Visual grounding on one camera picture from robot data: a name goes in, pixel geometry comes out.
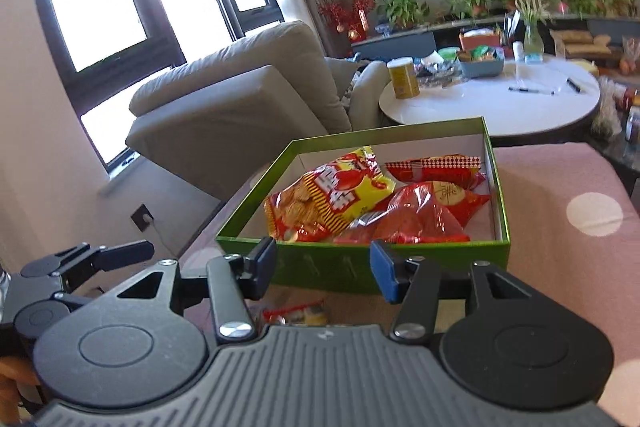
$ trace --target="window sill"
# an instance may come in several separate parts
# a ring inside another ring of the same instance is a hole
[[[141,156],[135,151],[131,151],[131,154],[124,158],[122,163],[118,165],[113,171],[109,172],[109,181],[99,191],[101,196],[108,196],[113,190],[122,183],[135,169],[145,160],[144,156]]]

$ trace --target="pen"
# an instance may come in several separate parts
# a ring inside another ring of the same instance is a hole
[[[514,92],[530,92],[531,94],[550,94],[550,95],[555,95],[556,92],[555,91],[542,91],[539,89],[527,89],[526,87],[510,87],[509,88],[510,91],[514,91]]]
[[[572,79],[568,78],[566,83],[569,84],[575,92],[582,92],[582,88],[572,81]]]

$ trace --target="power cord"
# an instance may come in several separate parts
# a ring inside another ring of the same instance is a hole
[[[154,230],[156,230],[156,234],[158,234],[158,239],[160,240],[160,243],[162,244],[162,246],[166,248],[166,251],[169,252],[174,257],[174,259],[176,259],[177,257],[175,253],[173,252],[173,250],[171,250],[171,248],[169,248],[166,245],[164,238],[162,238],[162,234],[160,233],[160,230],[158,230],[158,227],[156,227],[156,222],[154,218],[149,216],[149,214],[143,214],[142,220],[149,226],[153,227]]]

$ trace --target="wall outlet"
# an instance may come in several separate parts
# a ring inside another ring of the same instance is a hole
[[[149,224],[142,218],[142,216],[144,216],[145,214],[150,216],[151,219],[154,218],[151,212],[149,212],[149,209],[146,207],[146,204],[141,204],[138,210],[136,210],[133,214],[131,214],[131,219],[136,224],[140,232],[144,232],[146,229],[149,228]]]

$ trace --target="ribbed gray surface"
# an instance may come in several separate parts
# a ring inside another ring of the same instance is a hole
[[[39,427],[613,427],[595,405],[520,413],[460,389],[421,347],[377,326],[272,327],[222,349],[202,380],[153,411],[92,415],[56,404]]]

